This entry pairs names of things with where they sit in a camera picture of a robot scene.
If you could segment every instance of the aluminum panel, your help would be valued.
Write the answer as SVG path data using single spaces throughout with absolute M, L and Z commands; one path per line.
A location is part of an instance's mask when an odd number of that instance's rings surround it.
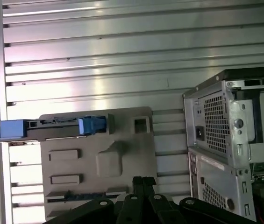
M 187 64 L 192 61 L 191 59 L 195 59 L 196 63 L 197 60 L 213 60 L 213 66 L 220 66 L 221 64 L 224 65 L 226 62 L 230 60 L 230 58 L 226 57 L 233 57 L 233 56 L 251 56 L 251 55 L 264 55 L 264 44 L 259 45 L 247 45 L 247 46 L 226 46 L 226 47 L 212 47 L 208 49 L 185 49 L 181 51 L 170 51 L 170 52 L 152 52 L 152 53 L 144 53 L 144 54 L 137 54 L 137 55 L 114 55 L 114 56 L 96 56 L 90 58 L 77 58 L 73 59 L 58 59 L 58 60 L 50 60 L 50 61 L 43 61 L 38 63 L 12 63 L 11 66 L 6 67 L 6 74 L 8 75 L 16 75 L 16 74 L 25 74 L 25 73 L 37 73 L 31 75 L 30 80 L 38 80 L 38 79 L 45 79 L 44 74 L 42 78 L 35 78 L 35 76 L 40 76 L 42 72 L 52 72 L 52 71 L 63 71 L 69 69 L 83 69 L 80 72 L 79 76 L 89 76 L 89 75 L 104 75 L 108 74 L 108 71 L 102 70 L 107 69 L 107 66 L 116 66 L 112 68 L 112 73 L 126 73 L 126 69 L 129 72 L 136 72 L 136 71 L 149 71 L 149 68 L 146 69 L 147 65 L 150 63 L 161 63 L 161 62 L 168 62 L 168 61 L 180 61 L 182 64 L 180 67 L 177 68 L 192 68 L 198 67 L 195 65 L 187 66 Z M 225 63 L 221 62 L 218 63 L 218 59 L 225 59 Z M 91 73 L 91 69 L 93 68 L 100 68 L 100 73 Z M 63 78 L 67 77 L 66 73 L 64 76 L 57 76 L 55 73 L 55 77 Z M 25 81 L 25 79 L 19 80 L 10 80 L 10 77 L 7 77 L 8 82 L 17 82 L 17 81 Z
M 5 62 L 11 63 L 90 55 L 138 53 L 155 50 L 202 48 L 263 42 L 264 27 L 193 30 L 183 33 L 172 33 L 170 35 L 129 35 L 126 37 L 110 37 L 98 40 L 68 40 L 66 42 L 17 45 L 5 48 Z
M 176 11 L 178 9 L 196 9 L 196 8 L 217 8 L 217 7 L 230 7 L 230 6 L 245 6 L 249 4 L 255 4 L 254 0 L 234 0 L 234 1 L 161 1 L 157 4 L 157 1 L 133 1 L 134 4 L 127 4 L 127 1 L 117 2 L 113 1 L 101 1 L 88 2 L 78 4 L 50 4 L 49 6 L 33 6 L 30 7 L 14 7 L 12 2 L 5 2 L 3 4 L 9 5 L 9 8 L 3 10 L 5 17 L 4 23 L 23 23 L 34 21 L 50 21 L 61 19 L 73 19 L 73 18 L 87 18 L 94 16 L 111 16 L 121 14 L 137 14 L 137 13 L 149 13 L 149 12 L 168 12 Z M 259 0 L 258 4 L 264 3 L 264 0 Z
M 101 19 L 93 21 L 65 21 L 58 23 L 35 24 L 29 26 L 27 34 L 25 26 L 4 29 L 4 42 L 31 42 L 56 40 L 65 38 L 129 34 L 160 30 L 177 30 L 188 28 L 209 28 L 235 25 L 264 23 L 264 7 L 244 8 L 225 11 L 206 11 L 197 13 L 147 15 L 132 18 Z M 171 21 L 184 21 L 182 24 Z

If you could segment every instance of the screw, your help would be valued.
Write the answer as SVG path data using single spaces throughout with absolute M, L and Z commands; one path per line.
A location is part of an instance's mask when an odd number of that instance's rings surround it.
M 194 205 L 194 204 L 195 204 L 195 202 L 194 202 L 193 200 L 187 200 L 187 201 L 186 201 L 186 204 L 189 204 L 189 205 Z
M 156 200 L 160 200 L 162 197 L 161 197 L 160 195 L 155 195 L 154 198 L 155 198 Z
M 244 126 L 244 121 L 242 119 L 236 119 L 234 125 L 236 128 L 242 128 Z
M 233 85 L 234 85 L 234 84 L 233 84 L 232 82 L 227 82 L 227 83 L 226 83 L 226 86 L 227 86 L 227 87 L 232 87 Z
M 100 205 L 106 205 L 108 202 L 100 202 Z

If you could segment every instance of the power supply unit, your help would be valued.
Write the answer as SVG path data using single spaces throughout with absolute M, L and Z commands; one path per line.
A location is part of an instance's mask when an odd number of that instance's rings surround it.
M 235 169 L 216 161 L 211 154 L 189 148 L 192 196 L 255 221 L 249 167 Z
M 187 144 L 236 169 L 264 162 L 264 67 L 224 70 L 184 94 Z

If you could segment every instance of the ventilation holes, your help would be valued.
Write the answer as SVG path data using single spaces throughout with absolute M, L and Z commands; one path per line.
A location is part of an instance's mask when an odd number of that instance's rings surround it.
M 213 188 L 211 188 L 207 183 L 205 183 L 205 188 L 202 189 L 203 200 L 209 204 L 217 206 L 221 209 L 226 209 L 226 204 L 224 198 L 218 194 Z
M 223 114 L 222 96 L 205 100 L 204 110 L 208 146 L 226 154 L 225 136 L 229 135 L 229 125 Z

